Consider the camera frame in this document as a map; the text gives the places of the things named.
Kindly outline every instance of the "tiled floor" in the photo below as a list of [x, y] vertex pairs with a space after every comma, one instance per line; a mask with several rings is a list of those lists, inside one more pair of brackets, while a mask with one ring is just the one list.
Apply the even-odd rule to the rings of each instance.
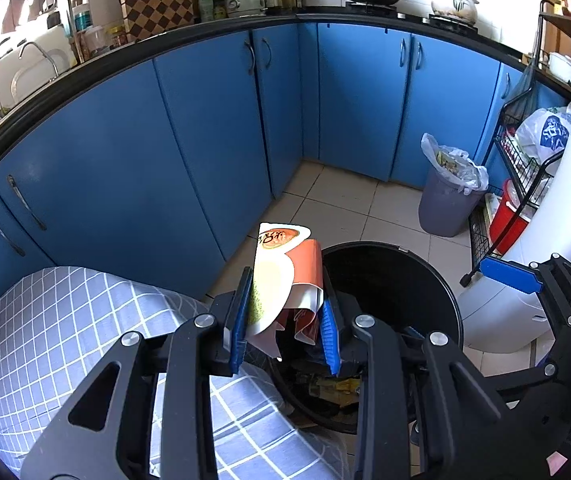
[[[470, 270], [469, 232], [466, 228], [454, 238], [426, 233], [419, 224], [420, 201], [418, 190], [304, 161], [285, 193], [271, 204], [262, 221], [309, 227], [322, 248], [356, 240], [401, 245], [432, 264], [458, 296], [463, 290], [459, 279]], [[210, 298], [232, 290], [243, 267], [252, 266], [258, 228], [259, 225], [253, 228], [230, 259], [208, 293]], [[537, 362], [549, 351], [553, 342], [550, 337], [551, 334], [537, 342]], [[531, 362], [530, 345], [512, 354], [491, 354], [471, 348], [464, 351], [486, 376], [528, 368]], [[344, 439], [349, 459], [353, 460], [355, 437], [344, 436]], [[410, 463], [416, 474], [419, 452], [412, 447]]]

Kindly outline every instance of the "red bucket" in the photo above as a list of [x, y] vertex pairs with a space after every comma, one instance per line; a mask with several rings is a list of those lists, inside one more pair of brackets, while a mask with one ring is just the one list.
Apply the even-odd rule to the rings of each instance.
[[[494, 241], [499, 238], [499, 235], [503, 232], [505, 226], [507, 226], [512, 216], [514, 216], [515, 212], [517, 212], [518, 203], [516, 205], [512, 204], [510, 200], [510, 193], [508, 193], [508, 185], [512, 185], [510, 179], [507, 179], [503, 183], [503, 196], [501, 198], [501, 203], [497, 209], [497, 214], [494, 216], [492, 223], [489, 225], [489, 238], [492, 243], [494, 243]], [[512, 247], [512, 245], [514, 245], [514, 243], [517, 241], [518, 237], [521, 236], [521, 233], [530, 223], [530, 220], [530, 218], [521, 213], [512, 224], [512, 227], [510, 227], [507, 233], [505, 233], [501, 242], [499, 242], [499, 245], [497, 245], [497, 252], [500, 254], [507, 253], [507, 250]]]

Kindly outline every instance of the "gray trash bin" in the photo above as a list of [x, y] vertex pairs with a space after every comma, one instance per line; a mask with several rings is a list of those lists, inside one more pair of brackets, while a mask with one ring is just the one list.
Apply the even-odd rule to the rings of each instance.
[[421, 228], [432, 235], [453, 237], [459, 234], [472, 210], [486, 194], [471, 191], [465, 195], [456, 184], [448, 182], [430, 167], [419, 204]]

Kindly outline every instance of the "metal screw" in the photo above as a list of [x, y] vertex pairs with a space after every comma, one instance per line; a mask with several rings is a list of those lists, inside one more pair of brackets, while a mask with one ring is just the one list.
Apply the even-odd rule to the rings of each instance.
[[444, 346], [447, 343], [447, 335], [443, 332], [433, 332], [430, 334], [430, 341], [433, 345]]
[[355, 323], [361, 328], [370, 328], [374, 325], [374, 317], [368, 316], [368, 314], [361, 314], [361, 316], [355, 317]]
[[208, 328], [214, 324], [214, 316], [212, 314], [201, 314], [201, 316], [195, 317], [195, 325], [199, 328]]
[[139, 339], [141, 336], [138, 335], [136, 332], [126, 332], [121, 336], [121, 344], [123, 346], [132, 346], [139, 343]]

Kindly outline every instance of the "faucet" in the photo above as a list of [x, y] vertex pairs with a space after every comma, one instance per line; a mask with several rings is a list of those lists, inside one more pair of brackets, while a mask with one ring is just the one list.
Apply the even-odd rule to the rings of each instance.
[[52, 56], [50, 56], [50, 54], [48, 54], [43, 48], [41, 48], [41, 46], [39, 46], [37, 43], [35, 43], [34, 41], [27, 41], [26, 43], [24, 43], [23, 45], [21, 45], [21, 49], [19, 50], [19, 59], [21, 59], [21, 56], [23, 56], [23, 51], [26, 49], [27, 46], [29, 45], [34, 45], [35, 47], [38, 48], [38, 50], [40, 51], [41, 54], [43, 54], [43, 56], [50, 62], [50, 64], [52, 65], [52, 68], [54, 70], [54, 77], [50, 80], [50, 81], [54, 81], [56, 78], [59, 77], [59, 70], [56, 67], [56, 63], [54, 62], [54, 59], [52, 59]]

